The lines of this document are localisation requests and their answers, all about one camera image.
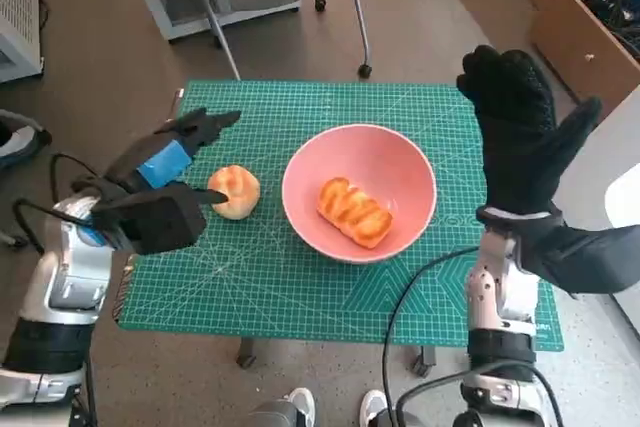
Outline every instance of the table leg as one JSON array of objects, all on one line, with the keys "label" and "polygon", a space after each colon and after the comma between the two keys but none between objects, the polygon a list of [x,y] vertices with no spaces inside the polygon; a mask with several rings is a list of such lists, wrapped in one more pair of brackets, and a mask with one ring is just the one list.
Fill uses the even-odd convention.
[{"label": "table leg", "polygon": [[255,339],[253,337],[242,337],[240,339],[240,348],[238,349],[238,356],[236,357],[236,364],[241,369],[249,369],[256,361],[254,352]]},{"label": "table leg", "polygon": [[433,345],[420,347],[420,354],[413,362],[411,371],[419,377],[425,378],[436,365],[436,348]]}]

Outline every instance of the blue tape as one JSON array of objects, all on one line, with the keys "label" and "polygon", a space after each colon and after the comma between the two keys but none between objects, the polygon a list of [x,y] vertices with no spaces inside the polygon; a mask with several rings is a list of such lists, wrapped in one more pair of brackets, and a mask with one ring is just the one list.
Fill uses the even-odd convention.
[{"label": "blue tape", "polygon": [[104,247],[107,245],[107,241],[102,236],[102,234],[98,233],[98,231],[90,229],[89,227],[78,227],[82,231],[84,235],[89,237],[98,247]]},{"label": "blue tape", "polygon": [[180,142],[172,140],[137,170],[151,187],[159,189],[176,179],[190,164],[191,157],[184,151]]}]

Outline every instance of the floor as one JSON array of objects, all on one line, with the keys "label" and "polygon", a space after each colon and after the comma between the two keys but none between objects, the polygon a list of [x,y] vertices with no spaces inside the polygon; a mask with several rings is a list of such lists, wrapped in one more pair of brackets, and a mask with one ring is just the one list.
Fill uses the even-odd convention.
[{"label": "floor", "polygon": [[[533,12],[526,0],[362,0],[373,47],[372,82],[454,82],[462,56],[479,43],[528,48]],[[160,36],[142,0],[47,0],[42,79],[0,86],[3,108],[35,116],[53,134],[55,150],[81,154],[104,168],[126,145],[162,122],[174,90],[187,79],[229,78],[209,35],[175,45]],[[351,0],[328,0],[318,16],[310,1],[228,29],[246,78],[355,81],[361,47]],[[558,113],[572,108],[554,82]],[[47,203],[47,156],[0,179],[0,228],[13,230],[10,201]],[[69,178],[74,172],[65,171]],[[0,348],[6,346],[32,252],[0,253]],[[119,277],[122,258],[114,264]],[[571,300],[558,293],[566,351],[540,354],[567,425],[640,424],[640,349],[606,299]],[[310,387],[318,425],[355,425],[363,393],[380,387],[380,348],[273,341],[262,363],[240,371],[238,341],[118,329],[105,308],[94,335],[101,425],[240,425],[260,401]],[[411,349],[392,351],[394,394],[414,385],[405,365]],[[439,350],[434,375],[464,366],[462,350]],[[450,425],[464,410],[457,386],[410,405],[428,425]]]}]

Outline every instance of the bread roll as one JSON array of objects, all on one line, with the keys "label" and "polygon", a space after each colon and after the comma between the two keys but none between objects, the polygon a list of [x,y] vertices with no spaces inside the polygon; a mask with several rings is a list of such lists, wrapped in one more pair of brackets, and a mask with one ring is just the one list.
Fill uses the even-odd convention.
[{"label": "bread roll", "polygon": [[343,178],[329,180],[318,197],[320,215],[358,245],[373,249],[389,233],[393,216]]},{"label": "bread roll", "polygon": [[229,201],[213,205],[222,217],[241,220],[248,217],[260,198],[260,182],[251,172],[239,165],[223,167],[209,177],[207,188],[222,192]]}]

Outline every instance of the cutting mat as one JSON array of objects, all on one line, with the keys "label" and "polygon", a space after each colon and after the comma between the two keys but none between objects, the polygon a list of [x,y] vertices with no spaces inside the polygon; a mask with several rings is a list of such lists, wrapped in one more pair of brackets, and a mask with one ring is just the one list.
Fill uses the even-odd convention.
[{"label": "cutting mat", "polygon": [[[119,323],[125,329],[250,337],[382,342],[390,312],[411,275],[445,252],[476,245],[474,212],[484,201],[481,139],[471,104],[453,87],[416,84],[192,82],[181,112],[242,110],[242,118],[203,148],[184,179],[205,187],[219,167],[240,164],[262,183],[242,222],[205,208],[207,229],[179,252],[140,258]],[[380,264],[335,262],[290,227],[281,180],[291,156],[331,127],[368,122],[397,130],[431,161],[435,216],[403,254]],[[464,346],[464,279],[474,256],[428,272],[408,299],[394,341]],[[540,287],[539,350],[561,351],[551,288]]]}]

